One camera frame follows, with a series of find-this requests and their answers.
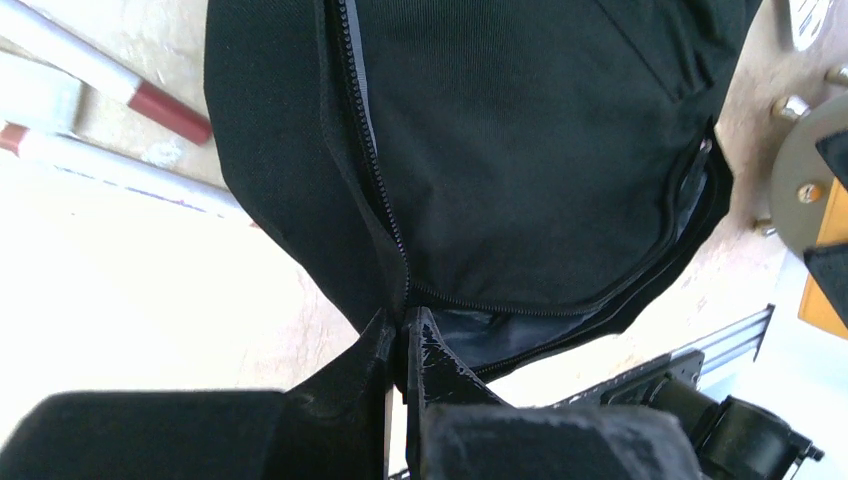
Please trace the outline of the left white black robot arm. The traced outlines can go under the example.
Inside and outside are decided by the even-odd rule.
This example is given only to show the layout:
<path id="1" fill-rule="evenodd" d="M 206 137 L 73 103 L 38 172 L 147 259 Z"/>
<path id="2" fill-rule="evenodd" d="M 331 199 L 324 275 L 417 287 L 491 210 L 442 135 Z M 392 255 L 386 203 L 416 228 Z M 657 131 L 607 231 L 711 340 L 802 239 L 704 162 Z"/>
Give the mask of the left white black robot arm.
<path id="1" fill-rule="evenodd" d="M 413 479 L 782 479 L 822 452 L 754 404 L 716 402 L 663 360 L 586 399 L 517 408 L 445 344 L 432 313 L 384 314 L 286 392 L 72 392 L 1 451 L 5 479 L 383 479 L 402 383 Z"/>

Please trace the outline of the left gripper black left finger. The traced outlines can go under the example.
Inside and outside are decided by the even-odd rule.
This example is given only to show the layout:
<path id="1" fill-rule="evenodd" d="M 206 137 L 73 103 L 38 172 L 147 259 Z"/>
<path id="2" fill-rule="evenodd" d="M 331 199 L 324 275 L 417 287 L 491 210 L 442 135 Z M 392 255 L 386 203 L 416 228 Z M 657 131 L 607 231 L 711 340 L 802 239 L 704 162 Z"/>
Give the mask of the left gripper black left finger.
<path id="1" fill-rule="evenodd" d="M 70 392 L 1 451 L 5 479 L 381 479 L 393 322 L 293 389 Z"/>

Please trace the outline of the black student backpack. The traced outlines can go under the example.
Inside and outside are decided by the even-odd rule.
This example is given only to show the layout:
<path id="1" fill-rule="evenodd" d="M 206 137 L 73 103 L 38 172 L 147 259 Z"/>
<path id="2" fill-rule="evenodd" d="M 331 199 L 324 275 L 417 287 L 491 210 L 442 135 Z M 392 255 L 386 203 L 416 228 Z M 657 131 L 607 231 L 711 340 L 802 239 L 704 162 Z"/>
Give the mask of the black student backpack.
<path id="1" fill-rule="evenodd" d="M 626 330 L 727 215 L 756 1 L 212 1 L 223 178 L 350 324 L 495 379 Z"/>

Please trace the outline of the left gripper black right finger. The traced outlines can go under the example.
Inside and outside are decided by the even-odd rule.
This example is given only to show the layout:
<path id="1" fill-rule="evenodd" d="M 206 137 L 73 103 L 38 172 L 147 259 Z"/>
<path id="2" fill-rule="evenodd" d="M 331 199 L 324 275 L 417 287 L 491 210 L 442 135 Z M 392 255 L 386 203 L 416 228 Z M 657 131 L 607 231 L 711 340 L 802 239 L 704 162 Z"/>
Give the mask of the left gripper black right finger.
<path id="1" fill-rule="evenodd" d="M 672 415 L 642 406 L 516 408 L 406 313 L 406 460 L 414 479 L 699 479 Z"/>

